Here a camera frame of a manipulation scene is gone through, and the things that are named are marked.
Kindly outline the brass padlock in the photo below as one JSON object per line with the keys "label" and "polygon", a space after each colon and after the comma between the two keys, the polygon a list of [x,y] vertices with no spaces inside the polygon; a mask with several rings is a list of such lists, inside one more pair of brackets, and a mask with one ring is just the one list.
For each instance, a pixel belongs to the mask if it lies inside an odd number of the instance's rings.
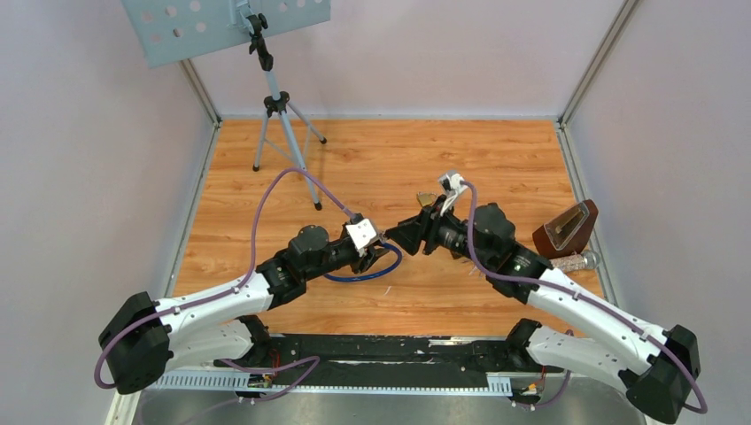
{"label": "brass padlock", "polygon": [[434,205],[438,195],[433,192],[418,192],[415,197],[420,207],[426,207]]}

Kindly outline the blue cable lock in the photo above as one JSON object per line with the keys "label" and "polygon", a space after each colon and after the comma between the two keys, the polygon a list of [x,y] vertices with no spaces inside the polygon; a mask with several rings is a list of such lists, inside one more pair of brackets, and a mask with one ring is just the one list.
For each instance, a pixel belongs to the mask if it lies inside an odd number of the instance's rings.
{"label": "blue cable lock", "polygon": [[399,265],[397,267],[391,267],[391,265],[394,262],[394,260],[393,260],[392,263],[389,264],[386,267],[381,267],[380,269],[376,269],[376,270],[373,270],[372,268],[370,268],[364,274],[354,274],[354,273],[352,273],[352,275],[347,275],[347,276],[344,276],[344,275],[334,275],[334,274],[325,274],[323,276],[323,278],[326,279],[326,280],[328,280],[328,281],[337,282],[337,283],[356,283],[356,282],[371,281],[371,280],[374,280],[374,279],[378,279],[378,278],[384,277],[387,274],[390,274],[390,273],[394,272],[401,265],[401,263],[403,261],[403,258],[404,258],[404,254],[403,254],[402,250],[399,248]]}

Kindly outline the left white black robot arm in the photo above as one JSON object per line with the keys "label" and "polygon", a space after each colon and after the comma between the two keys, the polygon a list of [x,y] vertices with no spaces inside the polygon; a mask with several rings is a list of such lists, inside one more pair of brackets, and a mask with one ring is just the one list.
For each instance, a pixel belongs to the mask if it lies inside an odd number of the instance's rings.
{"label": "left white black robot arm", "polygon": [[301,297],[309,281],[348,267],[365,273],[394,251],[368,220],[346,225],[331,240],[320,226],[306,226],[288,246],[235,280],[188,296],[128,297],[98,337],[102,349],[95,382],[122,395],[145,389],[164,373],[202,362],[244,359],[264,364],[271,342],[253,332],[253,313]]}

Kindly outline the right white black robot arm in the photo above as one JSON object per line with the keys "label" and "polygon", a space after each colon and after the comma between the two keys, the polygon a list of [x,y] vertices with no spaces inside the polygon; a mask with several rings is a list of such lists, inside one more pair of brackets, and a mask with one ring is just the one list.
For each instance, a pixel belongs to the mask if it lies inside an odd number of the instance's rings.
{"label": "right white black robot arm", "polygon": [[622,392],[644,415],[674,424],[701,372],[698,338],[680,324],[670,329],[633,316],[570,279],[515,240],[515,225],[495,203],[461,220],[439,205],[424,206],[386,236],[410,255],[449,250],[478,259],[486,280],[501,295],[555,315],[583,331],[562,335],[533,320],[509,334],[506,357],[517,369],[534,363],[587,375]]}

